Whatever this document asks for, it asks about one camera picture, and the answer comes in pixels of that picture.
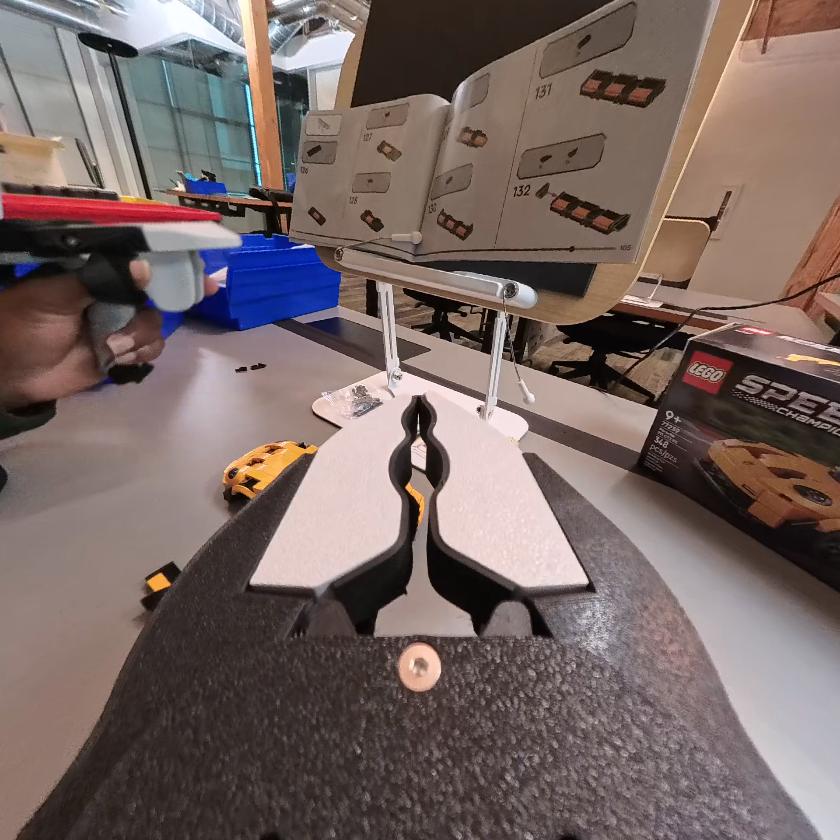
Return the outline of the wooden pillar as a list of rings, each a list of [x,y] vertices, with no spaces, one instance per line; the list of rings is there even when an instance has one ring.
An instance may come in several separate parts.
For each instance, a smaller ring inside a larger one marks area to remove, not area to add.
[[[282,191],[285,188],[285,175],[266,2],[240,1],[238,5],[245,42],[261,183],[266,188]]]

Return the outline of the black floor lamp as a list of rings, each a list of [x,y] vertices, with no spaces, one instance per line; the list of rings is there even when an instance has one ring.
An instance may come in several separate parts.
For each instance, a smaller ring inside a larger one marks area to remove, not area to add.
[[[139,56],[139,51],[130,44],[114,38],[108,34],[100,34],[92,31],[87,31],[79,34],[78,39],[82,45],[93,49],[108,58],[111,67],[114,84],[117,89],[119,101],[122,109],[123,120],[128,131],[129,140],[132,146],[134,159],[140,182],[143,188],[143,195],[146,200],[152,200],[151,184],[149,182],[148,174],[144,164],[143,153],[140,146],[140,140],[135,129],[133,114],[129,102],[128,93],[123,81],[123,76],[119,64],[119,59],[135,59]]]

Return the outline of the wooden desk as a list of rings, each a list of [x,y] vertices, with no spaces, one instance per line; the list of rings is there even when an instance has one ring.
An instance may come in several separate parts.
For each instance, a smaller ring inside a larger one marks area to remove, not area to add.
[[[832,334],[801,309],[785,304],[768,304],[756,308],[728,310],[727,307],[746,306],[748,301],[676,287],[656,287],[636,282],[628,296],[612,309],[635,317],[679,324],[695,309],[698,314],[686,322],[686,328],[716,329],[724,322],[745,323],[759,329],[783,333],[795,338],[826,343]]]

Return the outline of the yellow lego car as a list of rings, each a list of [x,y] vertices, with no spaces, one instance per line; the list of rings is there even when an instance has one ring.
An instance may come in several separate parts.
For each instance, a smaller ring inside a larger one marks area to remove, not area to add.
[[[316,445],[281,440],[259,446],[237,458],[223,474],[223,499],[228,511],[238,512],[300,457],[313,455],[318,449]]]

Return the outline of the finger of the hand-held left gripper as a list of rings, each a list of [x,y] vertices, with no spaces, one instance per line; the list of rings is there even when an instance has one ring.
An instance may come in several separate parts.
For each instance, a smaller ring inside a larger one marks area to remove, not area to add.
[[[201,252],[242,245],[238,234],[216,222],[143,224],[141,233],[141,260],[150,267],[145,293],[163,312],[184,312],[204,298]]]

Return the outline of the lego set box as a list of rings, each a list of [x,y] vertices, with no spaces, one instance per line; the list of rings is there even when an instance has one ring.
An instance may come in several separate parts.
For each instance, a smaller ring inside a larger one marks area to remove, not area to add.
[[[639,468],[839,589],[838,348],[751,325],[691,339]]]

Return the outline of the stacked blue plastic bins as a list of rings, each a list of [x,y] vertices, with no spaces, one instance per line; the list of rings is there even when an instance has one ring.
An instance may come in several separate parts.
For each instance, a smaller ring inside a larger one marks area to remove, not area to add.
[[[322,263],[315,248],[274,234],[246,234],[238,248],[201,250],[205,273],[222,271],[219,289],[186,312],[162,314],[165,339],[185,320],[245,331],[339,304],[341,274]]]

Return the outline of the beige chair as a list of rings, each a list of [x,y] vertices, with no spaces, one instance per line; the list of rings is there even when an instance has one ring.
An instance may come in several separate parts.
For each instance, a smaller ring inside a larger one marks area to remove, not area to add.
[[[638,281],[686,289],[718,222],[714,217],[666,216]]]

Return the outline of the brown desk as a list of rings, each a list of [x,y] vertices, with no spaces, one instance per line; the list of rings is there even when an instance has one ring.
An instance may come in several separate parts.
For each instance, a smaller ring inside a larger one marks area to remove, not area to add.
[[[254,186],[246,195],[201,194],[177,189],[161,193],[175,198],[182,207],[201,209],[222,217],[245,217],[247,211],[257,212],[265,218],[268,235],[289,234],[293,195],[288,192]]]

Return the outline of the person's left hand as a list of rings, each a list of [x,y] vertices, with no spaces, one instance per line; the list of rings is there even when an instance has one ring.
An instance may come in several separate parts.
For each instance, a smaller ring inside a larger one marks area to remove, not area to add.
[[[76,274],[24,280],[1,293],[1,405],[12,414],[64,400],[105,378],[87,310],[94,300]],[[150,364],[165,347],[161,314],[138,311],[104,341],[111,362]]]

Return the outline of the lego instruction booklet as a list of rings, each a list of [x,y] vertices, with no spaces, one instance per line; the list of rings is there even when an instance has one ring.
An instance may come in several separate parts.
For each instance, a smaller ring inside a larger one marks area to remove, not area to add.
[[[711,3],[607,2],[468,71],[449,99],[399,94],[311,111],[290,236],[361,242],[418,231],[419,245],[367,249],[428,264],[632,261]]]

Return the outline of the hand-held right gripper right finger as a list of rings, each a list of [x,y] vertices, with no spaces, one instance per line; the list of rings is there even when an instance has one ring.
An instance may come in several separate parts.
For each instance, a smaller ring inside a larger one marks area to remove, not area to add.
[[[519,447],[437,392],[420,397],[427,573],[476,634],[551,634],[544,596],[590,587],[584,566]]]

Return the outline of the beige box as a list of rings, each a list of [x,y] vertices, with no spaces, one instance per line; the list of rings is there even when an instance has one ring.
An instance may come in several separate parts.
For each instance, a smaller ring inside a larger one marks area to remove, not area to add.
[[[1,132],[1,183],[68,186],[60,139]]]

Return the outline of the clear bag of small parts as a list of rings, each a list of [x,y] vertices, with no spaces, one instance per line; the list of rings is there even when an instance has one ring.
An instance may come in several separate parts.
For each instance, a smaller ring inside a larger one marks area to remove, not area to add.
[[[329,410],[345,421],[363,417],[390,399],[388,393],[383,395],[382,389],[363,383],[323,392],[321,396]]]

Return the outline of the black and yellow lego strip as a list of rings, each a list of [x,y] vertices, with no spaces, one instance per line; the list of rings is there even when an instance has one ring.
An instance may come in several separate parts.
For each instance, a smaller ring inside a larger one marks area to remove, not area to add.
[[[146,612],[152,613],[156,609],[181,572],[175,563],[169,562],[144,578],[144,595],[140,603]]]

